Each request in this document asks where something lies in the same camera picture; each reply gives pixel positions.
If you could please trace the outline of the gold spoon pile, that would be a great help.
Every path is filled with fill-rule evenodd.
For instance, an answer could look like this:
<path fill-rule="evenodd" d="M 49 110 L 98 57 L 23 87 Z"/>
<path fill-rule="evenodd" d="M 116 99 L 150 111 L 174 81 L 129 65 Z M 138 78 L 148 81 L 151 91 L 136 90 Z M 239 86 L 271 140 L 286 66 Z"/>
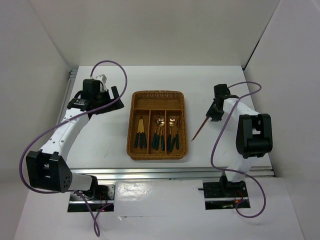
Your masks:
<path fill-rule="evenodd" d="M 176 122 L 175 117 L 171 116 L 169 119 L 169 135 L 167 138 L 167 150 L 168 151 L 170 150 L 170 145 L 171 145 L 171 141 L 172 141 L 172 130 L 173 130 L 173 127 L 175 126 L 175 122 Z"/>

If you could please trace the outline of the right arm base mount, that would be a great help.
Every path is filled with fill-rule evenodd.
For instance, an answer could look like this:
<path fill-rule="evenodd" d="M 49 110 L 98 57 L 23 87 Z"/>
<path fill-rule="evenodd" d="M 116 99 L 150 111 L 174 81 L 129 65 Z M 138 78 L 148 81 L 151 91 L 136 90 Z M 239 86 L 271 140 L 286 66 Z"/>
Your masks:
<path fill-rule="evenodd" d="M 223 189 L 219 182 L 203 182 L 197 189 L 203 193 L 206 210 L 249 209 L 250 201 L 247 186 L 244 182 L 240 187 Z"/>

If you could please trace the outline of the gold fork pile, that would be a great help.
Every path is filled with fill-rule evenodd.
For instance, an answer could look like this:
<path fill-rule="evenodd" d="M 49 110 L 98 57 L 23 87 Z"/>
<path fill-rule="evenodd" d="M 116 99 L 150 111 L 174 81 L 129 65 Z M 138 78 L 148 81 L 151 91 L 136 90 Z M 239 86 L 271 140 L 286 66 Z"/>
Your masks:
<path fill-rule="evenodd" d="M 170 145 L 169 145 L 169 151 L 170 151 L 170 152 L 173 151 L 174 146 L 175 146 L 175 144 L 176 144 L 176 137 L 175 137 L 175 135 L 176 135 L 176 130 L 175 130 L 175 132 L 174 132 L 173 138 L 172 138 L 171 143 L 170 143 Z"/>

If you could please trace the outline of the gold knife green handle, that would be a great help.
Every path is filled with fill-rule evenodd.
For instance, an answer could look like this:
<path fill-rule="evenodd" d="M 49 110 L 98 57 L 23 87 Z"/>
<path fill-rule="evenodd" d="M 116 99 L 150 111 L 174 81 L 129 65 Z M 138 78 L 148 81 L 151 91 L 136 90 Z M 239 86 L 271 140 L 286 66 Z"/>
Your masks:
<path fill-rule="evenodd" d="M 143 148 L 143 139 L 142 139 L 142 126 L 143 126 L 143 119 L 141 118 L 138 123 L 138 133 L 139 133 L 139 147 Z"/>
<path fill-rule="evenodd" d="M 135 136 L 134 147 L 135 148 L 140 147 L 140 145 L 139 145 L 139 130 L 138 130 L 138 127 L 137 127 L 137 133 L 136 133 L 136 136 Z"/>

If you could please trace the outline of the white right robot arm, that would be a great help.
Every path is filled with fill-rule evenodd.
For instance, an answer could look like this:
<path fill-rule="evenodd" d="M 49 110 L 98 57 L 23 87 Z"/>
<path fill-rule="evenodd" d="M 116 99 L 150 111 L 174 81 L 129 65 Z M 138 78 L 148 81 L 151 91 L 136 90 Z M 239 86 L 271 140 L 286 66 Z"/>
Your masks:
<path fill-rule="evenodd" d="M 230 196 L 253 161 L 273 148 L 271 117 L 258 113 L 231 94 L 226 84 L 213 88 L 214 98 L 205 117 L 219 122 L 224 116 L 237 123 L 235 147 L 239 159 L 218 184 L 223 196 Z M 126 152 L 135 161 L 180 160 L 188 153 L 184 94 L 171 90 L 145 90 L 132 94 Z"/>

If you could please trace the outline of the gold spoon green handle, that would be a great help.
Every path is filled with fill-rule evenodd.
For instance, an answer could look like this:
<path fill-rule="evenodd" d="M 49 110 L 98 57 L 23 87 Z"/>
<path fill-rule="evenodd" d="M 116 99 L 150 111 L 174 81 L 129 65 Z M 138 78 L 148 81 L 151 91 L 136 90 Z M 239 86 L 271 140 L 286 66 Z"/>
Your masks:
<path fill-rule="evenodd" d="M 160 117 L 157 120 L 157 124 L 158 124 L 158 131 L 156 134 L 156 142 L 155 142 L 155 149 L 158 150 L 159 149 L 159 144 L 160 144 L 160 133 L 162 130 L 162 127 L 165 125 L 165 119 L 163 117 Z"/>
<path fill-rule="evenodd" d="M 157 150 L 159 148 L 159 141 L 158 141 L 159 124 L 160 124 L 160 117 L 158 116 L 156 118 L 156 128 L 155 128 L 155 132 L 154 132 L 153 140 L 152 140 L 152 148 L 155 150 Z"/>
<path fill-rule="evenodd" d="M 160 127 L 160 142 L 161 142 L 161 150 L 165 151 L 165 138 L 164 138 L 164 134 L 163 134 L 163 127 Z"/>

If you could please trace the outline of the gold knife pile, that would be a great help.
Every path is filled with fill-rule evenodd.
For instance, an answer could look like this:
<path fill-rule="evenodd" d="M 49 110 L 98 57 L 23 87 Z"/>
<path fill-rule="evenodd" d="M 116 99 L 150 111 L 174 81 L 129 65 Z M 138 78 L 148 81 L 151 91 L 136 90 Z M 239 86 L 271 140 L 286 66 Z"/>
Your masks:
<path fill-rule="evenodd" d="M 142 140 L 143 140 L 143 148 L 147 148 L 147 139 L 146 139 L 145 128 L 144 128 L 144 120 L 142 123 Z"/>

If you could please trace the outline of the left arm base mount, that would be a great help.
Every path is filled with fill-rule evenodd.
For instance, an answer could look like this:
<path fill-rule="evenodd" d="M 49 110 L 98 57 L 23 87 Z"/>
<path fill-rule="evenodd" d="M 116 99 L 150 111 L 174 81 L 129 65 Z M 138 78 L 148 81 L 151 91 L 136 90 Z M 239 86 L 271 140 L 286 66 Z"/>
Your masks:
<path fill-rule="evenodd" d="M 99 185 L 94 192 L 79 190 L 79 193 L 83 195 L 93 213 L 98 213 L 99 211 L 113 212 L 115 207 L 115 186 L 115 184 Z M 71 192 L 67 212 L 85 213 L 89 212 L 89 209 L 79 195 Z"/>

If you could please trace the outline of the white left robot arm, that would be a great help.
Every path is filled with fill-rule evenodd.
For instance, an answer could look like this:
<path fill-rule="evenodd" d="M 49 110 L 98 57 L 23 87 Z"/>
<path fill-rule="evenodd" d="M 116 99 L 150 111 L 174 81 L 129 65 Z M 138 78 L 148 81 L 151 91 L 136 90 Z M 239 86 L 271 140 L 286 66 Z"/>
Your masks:
<path fill-rule="evenodd" d="M 26 155 L 29 183 L 33 188 L 65 193 L 81 191 L 88 200 L 99 195 L 98 180 L 95 176 L 72 173 L 67 165 L 70 149 L 93 113 L 104 114 L 124 107 L 117 100 L 116 86 L 106 88 L 106 76 L 85 79 L 82 90 L 68 103 L 62 120 L 50 139 L 38 150 Z"/>

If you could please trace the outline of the gold fork green handle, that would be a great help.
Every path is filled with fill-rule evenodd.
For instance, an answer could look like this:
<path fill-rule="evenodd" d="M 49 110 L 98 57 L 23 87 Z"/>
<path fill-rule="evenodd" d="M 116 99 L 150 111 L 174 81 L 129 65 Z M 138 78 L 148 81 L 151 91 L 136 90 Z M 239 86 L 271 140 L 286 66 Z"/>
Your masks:
<path fill-rule="evenodd" d="M 176 131 L 175 131 L 175 147 L 176 147 L 176 150 L 180 149 L 179 128 L 180 128 L 180 121 L 178 119 L 177 122 L 176 122 Z"/>

